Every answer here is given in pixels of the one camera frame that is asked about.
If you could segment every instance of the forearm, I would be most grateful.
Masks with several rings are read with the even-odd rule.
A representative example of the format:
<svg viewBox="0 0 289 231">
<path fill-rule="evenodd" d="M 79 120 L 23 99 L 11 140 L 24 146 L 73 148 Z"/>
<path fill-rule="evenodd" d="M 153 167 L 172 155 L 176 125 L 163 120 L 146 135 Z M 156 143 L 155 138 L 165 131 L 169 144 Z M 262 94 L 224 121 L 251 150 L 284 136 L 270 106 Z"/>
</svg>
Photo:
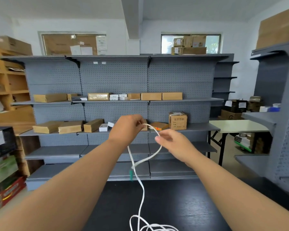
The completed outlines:
<svg viewBox="0 0 289 231">
<path fill-rule="evenodd" d="M 197 150 L 188 164 L 232 230 L 289 230 L 289 211 Z"/>
<path fill-rule="evenodd" d="M 96 147 L 3 217 L 0 230 L 81 230 L 124 148 L 110 140 Z"/>
</svg>

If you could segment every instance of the floor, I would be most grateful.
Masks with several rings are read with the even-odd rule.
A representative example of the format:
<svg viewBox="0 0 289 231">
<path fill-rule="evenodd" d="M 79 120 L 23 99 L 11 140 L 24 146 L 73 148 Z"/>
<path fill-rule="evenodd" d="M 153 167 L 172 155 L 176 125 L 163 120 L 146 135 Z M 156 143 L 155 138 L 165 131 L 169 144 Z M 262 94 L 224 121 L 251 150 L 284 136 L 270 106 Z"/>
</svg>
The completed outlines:
<svg viewBox="0 0 289 231">
<path fill-rule="evenodd" d="M 221 138 L 221 134 L 218 133 L 215 139 L 219 140 Z M 211 159 L 218 163 L 219 160 L 219 146 L 217 146 L 214 142 L 211 141 L 211 145 L 218 150 L 218 152 L 211 152 Z M 246 151 L 242 151 L 239 147 L 234 143 L 234 137 L 231 135 L 227 135 L 226 145 L 224 151 L 224 159 L 223 159 L 223 168 L 231 172 L 236 177 L 240 178 L 252 178 L 256 175 L 247 169 L 245 166 L 238 163 L 235 159 L 235 155 L 247 154 Z M 4 216 L 4 214 L 12 209 L 15 205 L 20 203 L 26 196 L 28 196 L 31 192 L 27 191 L 25 188 L 22 190 L 15 198 L 13 198 L 6 206 L 0 209 L 0 217 Z"/>
</svg>

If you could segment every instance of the black box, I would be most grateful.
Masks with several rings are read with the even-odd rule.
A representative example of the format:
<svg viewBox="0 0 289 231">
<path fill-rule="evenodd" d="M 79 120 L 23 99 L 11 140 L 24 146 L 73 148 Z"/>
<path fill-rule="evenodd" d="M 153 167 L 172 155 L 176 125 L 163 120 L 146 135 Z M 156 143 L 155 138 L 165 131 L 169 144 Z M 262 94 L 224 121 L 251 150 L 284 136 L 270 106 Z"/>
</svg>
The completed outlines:
<svg viewBox="0 0 289 231">
<path fill-rule="evenodd" d="M 232 105 L 224 106 L 223 109 L 232 113 L 245 113 L 247 110 L 247 100 L 231 100 Z"/>
<path fill-rule="evenodd" d="M 0 145 L 0 156 L 11 153 L 17 149 L 16 138 L 12 127 L 0 127 L 3 133 L 4 144 Z"/>
</svg>

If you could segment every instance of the white box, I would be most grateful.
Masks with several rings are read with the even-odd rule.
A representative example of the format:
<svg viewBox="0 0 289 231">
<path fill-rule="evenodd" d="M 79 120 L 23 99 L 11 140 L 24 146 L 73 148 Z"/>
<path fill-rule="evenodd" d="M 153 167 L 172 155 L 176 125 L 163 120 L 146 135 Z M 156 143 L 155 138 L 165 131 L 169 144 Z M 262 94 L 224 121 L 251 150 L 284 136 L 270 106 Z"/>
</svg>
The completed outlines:
<svg viewBox="0 0 289 231">
<path fill-rule="evenodd" d="M 115 125 L 116 122 L 108 122 L 108 126 L 109 127 L 113 127 Z"/>
<path fill-rule="evenodd" d="M 108 131 L 108 124 L 107 123 L 101 124 L 99 127 L 99 131 L 100 132 Z"/>
<path fill-rule="evenodd" d="M 271 106 L 260 106 L 259 112 L 267 112 Z"/>
</svg>

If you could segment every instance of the hand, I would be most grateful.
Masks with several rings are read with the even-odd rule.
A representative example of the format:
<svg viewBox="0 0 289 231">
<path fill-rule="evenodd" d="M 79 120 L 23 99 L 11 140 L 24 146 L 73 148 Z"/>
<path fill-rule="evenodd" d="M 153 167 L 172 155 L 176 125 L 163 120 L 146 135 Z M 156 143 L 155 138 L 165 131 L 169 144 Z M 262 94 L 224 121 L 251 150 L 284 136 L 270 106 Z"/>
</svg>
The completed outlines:
<svg viewBox="0 0 289 231">
<path fill-rule="evenodd" d="M 167 148 L 175 158 L 186 164 L 195 154 L 200 153 L 183 134 L 175 130 L 167 129 L 159 132 L 159 134 L 160 137 L 156 136 L 155 141 Z"/>
<path fill-rule="evenodd" d="M 116 141 L 127 147 L 145 127 L 140 114 L 121 116 L 109 133 L 108 140 Z"/>
</svg>

